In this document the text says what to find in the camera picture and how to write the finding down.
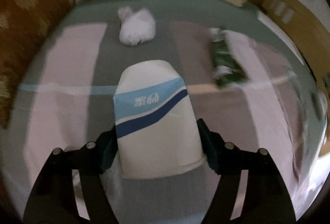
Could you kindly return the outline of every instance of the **silver bolt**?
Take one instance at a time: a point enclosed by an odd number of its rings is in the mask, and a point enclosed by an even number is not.
[[[264,148],[260,148],[259,149],[259,153],[262,155],[267,155],[268,154],[268,150],[264,149]]]
[[[232,144],[231,142],[227,142],[227,143],[225,144],[225,148],[226,148],[226,149],[233,149],[233,148],[234,148],[234,144]]]
[[[87,144],[86,144],[86,148],[87,149],[92,149],[92,148],[95,148],[95,146],[96,146],[96,144],[95,144],[95,142],[88,142]]]
[[[55,149],[53,149],[53,154],[54,154],[54,155],[58,155],[58,154],[61,153],[61,151],[62,151],[61,148],[55,148]]]

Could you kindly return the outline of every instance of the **bed sheet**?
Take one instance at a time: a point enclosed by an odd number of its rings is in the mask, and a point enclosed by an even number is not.
[[[158,29],[155,40],[148,47],[142,45],[133,50],[123,47],[118,55],[115,50],[108,48],[114,44],[115,37],[116,46],[121,46],[118,39],[117,11],[119,7],[125,5],[130,5],[133,9],[147,7],[156,18]],[[311,93],[317,91],[317,86],[308,67],[303,65],[285,42],[258,20],[258,13],[259,10],[251,4],[246,4],[239,9],[219,0],[102,0],[87,1],[77,6],[48,38],[42,51],[32,63],[20,86],[11,126],[8,130],[0,130],[1,170],[19,213],[23,214],[32,184],[43,165],[42,158],[34,162],[35,153],[26,150],[29,141],[36,142],[35,146],[39,146],[36,147],[39,151],[37,155],[43,156],[45,160],[51,149],[55,147],[79,147],[87,141],[95,140],[101,132],[109,130],[113,125],[109,116],[112,113],[112,95],[119,81],[120,70],[147,60],[144,56],[149,53],[155,54],[153,57],[168,61],[179,74],[185,76],[178,52],[175,47],[168,46],[173,44],[173,40],[168,35],[169,22],[190,22],[205,28],[225,26],[229,30],[247,34],[257,41],[270,44],[286,56],[301,85],[301,95],[308,108],[306,111],[308,132],[304,140],[309,145],[311,156],[309,164],[306,165],[306,169],[309,169],[313,159],[318,155],[325,125],[324,122],[318,121],[312,109]],[[85,30],[80,29],[74,34],[75,26],[85,27]],[[52,50],[59,39],[64,41],[62,45],[65,41],[70,41],[70,48],[56,47],[56,50]],[[65,50],[68,54],[63,59]],[[61,57],[64,63],[60,68],[56,63],[58,57]],[[94,65],[97,70],[99,63],[106,62],[109,58],[112,61],[108,62],[107,69],[98,74],[90,73],[91,66]],[[70,65],[78,65],[80,72],[77,75],[72,74],[71,77],[75,78],[73,81],[63,81],[61,74],[70,72]],[[75,99],[67,97],[49,99],[47,97],[49,88],[67,95],[77,93],[77,91],[80,94]],[[34,96],[36,89],[39,91],[37,98]],[[106,107],[100,99],[104,95],[109,96]],[[38,112],[33,121],[26,112],[32,103],[36,104]],[[47,125],[47,119],[51,117],[47,116],[49,112],[43,111],[45,107],[48,107],[52,108],[52,112],[56,112],[59,104],[67,108],[66,115],[63,116],[67,118],[67,128],[64,130],[59,130],[56,121],[52,121],[52,125]],[[96,119],[95,115],[98,115],[100,108],[109,114],[103,114],[102,117]],[[76,136],[75,132],[70,130],[72,124],[79,125],[91,119],[92,124],[82,125],[79,131],[75,131],[82,133],[83,136]],[[63,132],[70,135],[56,136]],[[35,166],[27,165],[27,160]],[[119,162],[116,160],[115,165],[107,172],[103,180],[110,203],[121,223],[135,223],[136,216],[129,213],[130,208],[135,208],[136,212],[139,212],[140,223],[172,223],[175,219],[178,223],[184,223],[189,218],[196,219],[198,223],[200,216],[205,213],[211,202],[219,179],[207,165],[183,175],[158,181],[122,180],[118,171]],[[237,199],[237,210],[233,216],[240,214],[238,205],[244,200],[246,185],[244,177],[246,175],[244,176],[243,173],[240,184],[241,195]],[[296,190],[293,188],[291,193],[294,199]],[[158,197],[161,197],[161,202],[150,202]]]

